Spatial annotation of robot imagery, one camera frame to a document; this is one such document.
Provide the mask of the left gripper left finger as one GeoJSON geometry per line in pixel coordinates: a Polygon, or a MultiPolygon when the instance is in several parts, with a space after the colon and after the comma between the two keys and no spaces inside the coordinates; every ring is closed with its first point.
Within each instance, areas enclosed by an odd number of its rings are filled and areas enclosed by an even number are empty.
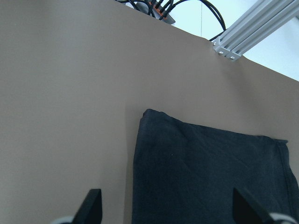
{"type": "Polygon", "coordinates": [[[100,224],[103,218],[101,189],[89,190],[75,214],[73,224],[100,224]]]}

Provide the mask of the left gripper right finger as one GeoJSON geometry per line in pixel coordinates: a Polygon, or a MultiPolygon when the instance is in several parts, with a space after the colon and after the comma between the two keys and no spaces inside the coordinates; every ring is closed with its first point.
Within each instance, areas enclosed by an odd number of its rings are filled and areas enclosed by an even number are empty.
{"type": "Polygon", "coordinates": [[[233,219],[236,224],[273,224],[270,214],[246,190],[233,189],[233,219]]]}

